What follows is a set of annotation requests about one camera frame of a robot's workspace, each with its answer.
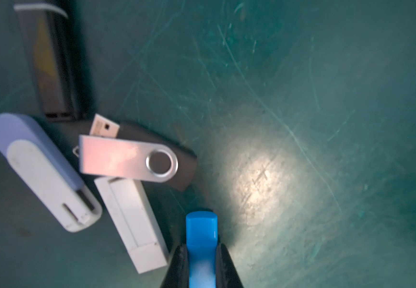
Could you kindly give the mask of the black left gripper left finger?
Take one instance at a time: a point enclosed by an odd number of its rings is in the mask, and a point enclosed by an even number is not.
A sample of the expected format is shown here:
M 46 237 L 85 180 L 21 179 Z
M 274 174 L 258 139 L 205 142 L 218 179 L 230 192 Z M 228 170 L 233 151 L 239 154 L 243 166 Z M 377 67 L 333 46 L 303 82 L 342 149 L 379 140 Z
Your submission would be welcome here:
M 180 244 L 173 255 L 160 288 L 189 287 L 189 255 L 186 244 Z

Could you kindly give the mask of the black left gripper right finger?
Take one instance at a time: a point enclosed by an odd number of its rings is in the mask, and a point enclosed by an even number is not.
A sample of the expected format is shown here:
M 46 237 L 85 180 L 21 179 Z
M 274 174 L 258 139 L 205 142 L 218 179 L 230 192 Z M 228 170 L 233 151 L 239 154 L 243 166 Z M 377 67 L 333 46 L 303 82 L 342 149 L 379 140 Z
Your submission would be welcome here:
M 217 288 L 244 288 L 225 244 L 218 244 L 215 255 Z

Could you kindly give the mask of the lavender white usb drive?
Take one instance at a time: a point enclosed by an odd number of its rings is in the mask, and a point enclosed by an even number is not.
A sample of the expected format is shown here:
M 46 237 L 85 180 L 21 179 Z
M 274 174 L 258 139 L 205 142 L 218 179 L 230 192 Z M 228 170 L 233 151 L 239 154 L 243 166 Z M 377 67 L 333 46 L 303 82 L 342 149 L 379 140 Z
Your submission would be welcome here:
M 0 153 L 65 230 L 79 232 L 101 218 L 101 204 L 32 117 L 0 114 Z

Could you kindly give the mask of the black silver swivel usb drive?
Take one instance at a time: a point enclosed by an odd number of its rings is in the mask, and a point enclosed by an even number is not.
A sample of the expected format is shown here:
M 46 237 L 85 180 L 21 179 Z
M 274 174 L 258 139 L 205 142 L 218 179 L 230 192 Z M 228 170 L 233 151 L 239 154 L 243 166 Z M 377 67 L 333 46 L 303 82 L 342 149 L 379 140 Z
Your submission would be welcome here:
M 136 123 L 118 124 L 96 114 L 72 150 L 83 174 L 163 183 L 184 191 L 197 170 L 189 149 Z

